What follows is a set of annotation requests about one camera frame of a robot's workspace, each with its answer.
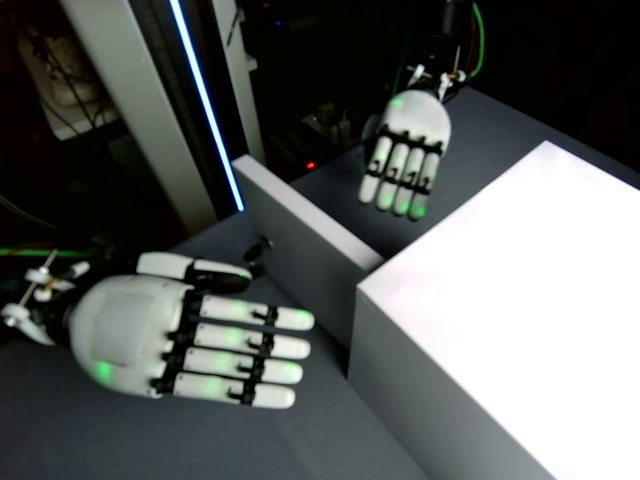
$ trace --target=box top surface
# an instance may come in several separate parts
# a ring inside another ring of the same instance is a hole
[[[640,191],[545,142],[359,288],[553,476],[640,478]]]

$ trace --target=gray table surface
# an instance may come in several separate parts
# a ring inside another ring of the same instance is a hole
[[[364,174],[363,148],[292,185],[384,258],[399,253],[545,140],[640,188],[640,173],[476,90],[462,90],[447,110],[453,135],[420,222],[354,202]]]
[[[358,151],[295,187],[390,257],[543,140],[636,186],[640,176],[478,92],[449,104],[454,124],[427,218],[411,223],[354,202]],[[236,215],[176,250],[242,263],[253,233]],[[242,295],[294,303],[267,278]],[[166,398],[145,400],[92,383],[68,351],[13,342],[0,348],[0,478],[426,479],[345,379],[346,352],[322,328],[288,411]]]

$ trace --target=green wire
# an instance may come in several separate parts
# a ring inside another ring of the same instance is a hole
[[[480,13],[480,9],[478,8],[478,4],[473,2],[473,14],[476,17],[476,21],[478,22],[478,31],[480,37],[480,47],[478,49],[478,64],[476,68],[471,72],[471,76],[475,77],[480,70],[482,70],[482,65],[484,64],[484,22],[482,21],[482,14]]]
[[[0,257],[48,257],[51,250],[25,249],[20,248],[0,248]],[[75,250],[58,250],[58,257],[67,258],[88,258],[97,256],[93,252],[79,252]]]

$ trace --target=blue light strip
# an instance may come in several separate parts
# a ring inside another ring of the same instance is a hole
[[[180,1],[170,0],[170,2],[171,10],[173,11],[173,16],[176,20],[176,24],[178,25],[178,31],[180,32],[180,38],[182,39],[182,45],[184,45],[184,50],[187,54],[189,65],[191,66],[191,73],[193,73],[193,78],[196,81],[198,93],[200,94],[200,100],[202,101],[204,111],[207,114],[209,127],[211,128],[211,133],[213,134],[213,138],[216,141],[216,148],[218,149],[220,158],[222,158],[222,165],[224,166],[224,171],[227,175],[227,179],[229,180],[229,185],[231,186],[231,191],[233,192],[233,198],[236,201],[236,207],[240,212],[243,212],[244,203],[242,203],[242,197],[240,196],[240,191],[238,190],[238,184],[236,183],[236,179],[233,176],[233,171],[231,170],[231,162],[229,162],[229,156],[227,155],[227,151],[224,148],[224,143],[222,143],[222,136],[220,135],[218,122],[216,121],[216,117],[213,114],[211,100],[209,100],[209,94],[207,93],[207,89],[204,86],[204,79],[202,78],[202,73],[200,72],[200,65],[198,64],[198,59],[196,58],[196,52],[193,50],[193,45],[191,44],[189,29],[187,28],[187,24],[184,21],[184,15],[182,14]]]

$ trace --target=white robotic hand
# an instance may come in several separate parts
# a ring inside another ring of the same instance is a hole
[[[406,90],[393,97],[360,185],[360,202],[411,220],[423,218],[450,138],[449,115],[431,93]]]
[[[53,277],[39,271],[35,283],[46,290]],[[173,394],[254,407],[293,405],[295,393],[285,385],[302,379],[302,367],[292,360],[306,358],[311,347],[275,332],[311,329],[310,312],[210,295],[248,285],[249,271],[231,265],[145,253],[136,272],[94,284],[70,310],[71,349],[89,376],[112,390],[151,398]],[[55,284],[75,288],[70,276]],[[3,310],[8,325],[40,343],[54,343],[46,325],[28,313],[16,304]]]

